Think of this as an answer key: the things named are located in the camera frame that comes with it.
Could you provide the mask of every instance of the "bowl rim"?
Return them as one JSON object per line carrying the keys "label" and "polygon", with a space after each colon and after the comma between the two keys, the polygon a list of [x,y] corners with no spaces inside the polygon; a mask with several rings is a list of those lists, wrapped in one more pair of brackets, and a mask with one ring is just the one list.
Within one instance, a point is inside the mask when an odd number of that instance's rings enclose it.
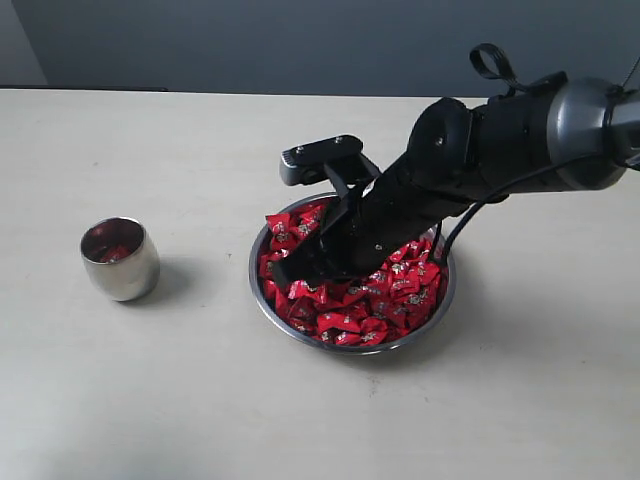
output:
{"label": "bowl rim", "polygon": [[[279,213],[287,213],[298,207],[306,205],[307,203],[317,201],[317,200],[322,200],[329,197],[335,197],[335,196],[336,196],[335,192],[319,193],[316,195],[312,195],[310,197],[306,197],[301,200],[298,200],[297,202],[292,203],[291,205],[283,208]],[[258,255],[260,253],[262,243],[264,242],[268,233],[269,233],[269,227],[265,225],[258,233],[258,236],[256,237],[255,241],[253,242],[253,246],[251,247],[251,253],[249,255],[249,284],[251,286],[251,291],[258,303],[258,306],[260,307],[260,310],[262,310],[262,312],[267,316],[267,318],[271,320],[271,323],[273,323],[276,327],[278,327],[288,336],[295,338],[296,340],[306,345],[319,348],[327,352],[351,354],[351,355],[372,355],[372,354],[381,353],[385,351],[395,350],[404,345],[413,343],[422,335],[424,335],[425,333],[427,333],[428,331],[436,327],[442,321],[442,318],[446,314],[447,310],[451,306],[451,302],[453,301],[453,296],[456,290],[456,266],[455,266],[455,260],[453,259],[453,254],[449,253],[449,257],[447,258],[447,269],[449,271],[447,290],[444,294],[444,298],[440,302],[440,305],[438,306],[436,311],[433,313],[429,321],[427,321],[427,323],[425,323],[423,326],[414,330],[409,335],[406,335],[402,338],[398,338],[393,342],[380,343],[378,345],[368,345],[368,346],[362,347],[362,346],[353,346],[353,345],[334,345],[331,343],[321,342],[320,340],[311,338],[305,335],[304,333],[299,332],[294,328],[290,327],[284,320],[282,320],[276,314],[276,312],[271,308],[266,298],[264,297],[262,288],[260,286],[259,277],[258,277],[258,269],[259,269],[259,263],[260,263]],[[429,229],[427,233],[431,235],[431,237],[433,238],[434,229],[433,228]],[[446,237],[442,235],[440,237],[439,244],[444,243],[445,239]]]}

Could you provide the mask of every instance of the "metal bowl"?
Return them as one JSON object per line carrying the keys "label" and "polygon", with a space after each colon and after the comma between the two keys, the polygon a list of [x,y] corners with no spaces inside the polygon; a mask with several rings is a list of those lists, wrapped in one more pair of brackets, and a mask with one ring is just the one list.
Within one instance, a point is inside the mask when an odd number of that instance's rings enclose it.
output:
{"label": "metal bowl", "polygon": [[[314,195],[312,197],[304,198],[296,203],[293,203],[283,209],[280,213],[291,212],[299,207],[307,205],[309,203],[316,203],[321,205],[323,203],[328,202],[335,194],[333,193],[323,193],[319,195]],[[431,229],[425,234],[428,238],[433,239],[435,235],[435,229]],[[442,296],[442,300],[440,301],[440,305],[436,309],[436,311],[431,315],[431,318],[427,323],[425,323],[420,328],[414,330],[409,335],[406,335],[402,338],[394,340],[393,342],[381,343],[378,345],[368,345],[364,347],[359,346],[349,346],[349,345],[334,345],[330,343],[324,343],[320,340],[316,340],[314,338],[308,337],[303,333],[297,331],[296,329],[290,327],[276,314],[275,310],[269,304],[269,302],[265,299],[264,293],[262,291],[262,282],[258,277],[258,269],[260,265],[260,256],[267,251],[269,241],[271,240],[271,232],[269,232],[269,228],[265,225],[264,228],[258,234],[258,238],[253,244],[253,248],[251,249],[251,256],[249,257],[249,283],[251,285],[251,291],[255,296],[258,306],[264,312],[271,322],[282,330],[284,333],[289,335],[290,337],[295,338],[296,340],[301,341],[302,343],[306,343],[315,348],[319,348],[322,350],[326,350],[329,352],[335,353],[344,353],[351,355],[371,355],[374,353],[385,352],[389,350],[395,350],[396,348],[402,347],[403,345],[408,345],[409,343],[414,342],[419,337],[430,331],[434,328],[442,318],[445,313],[449,309],[449,305],[451,305],[451,301],[453,300],[453,294],[456,288],[456,268],[455,263],[453,261],[453,256],[449,254],[449,258],[447,260],[447,268],[448,268],[448,276],[447,281],[444,282],[444,286],[441,286],[440,295]],[[438,246],[442,248],[444,243],[444,236],[440,237],[440,241],[438,242]]]}

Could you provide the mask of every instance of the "table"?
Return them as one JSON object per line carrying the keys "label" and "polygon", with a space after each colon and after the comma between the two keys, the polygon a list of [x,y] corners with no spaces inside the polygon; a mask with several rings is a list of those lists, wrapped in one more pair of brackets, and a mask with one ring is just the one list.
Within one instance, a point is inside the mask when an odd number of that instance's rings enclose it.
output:
{"label": "table", "polygon": [[[328,355],[255,305],[263,216],[329,188],[279,152],[349,132],[386,167],[433,100],[0,91],[0,478],[637,478],[640,175],[486,208],[406,350]],[[79,257],[112,215],[163,260],[132,305]]]}

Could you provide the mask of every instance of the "white table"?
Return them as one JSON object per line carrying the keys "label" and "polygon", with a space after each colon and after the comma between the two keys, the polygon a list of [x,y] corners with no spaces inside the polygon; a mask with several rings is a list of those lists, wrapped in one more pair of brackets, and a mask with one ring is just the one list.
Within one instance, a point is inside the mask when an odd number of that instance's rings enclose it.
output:
{"label": "white table", "polygon": [[[0,91],[0,478],[637,479],[640,175],[488,207],[406,351],[317,352],[255,305],[263,215],[329,188],[279,152],[350,132],[386,167],[431,101]],[[80,261],[112,215],[164,262],[137,305]]]}

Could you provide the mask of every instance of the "gray wall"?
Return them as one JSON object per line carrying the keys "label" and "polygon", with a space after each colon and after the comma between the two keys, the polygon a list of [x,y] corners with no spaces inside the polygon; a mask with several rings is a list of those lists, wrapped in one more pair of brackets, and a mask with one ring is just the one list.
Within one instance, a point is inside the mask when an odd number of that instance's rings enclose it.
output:
{"label": "gray wall", "polygon": [[488,95],[490,41],[523,81],[621,81],[638,0],[14,0],[53,85],[355,95]]}
{"label": "gray wall", "polygon": [[11,0],[0,0],[0,85],[44,85],[38,60]]}

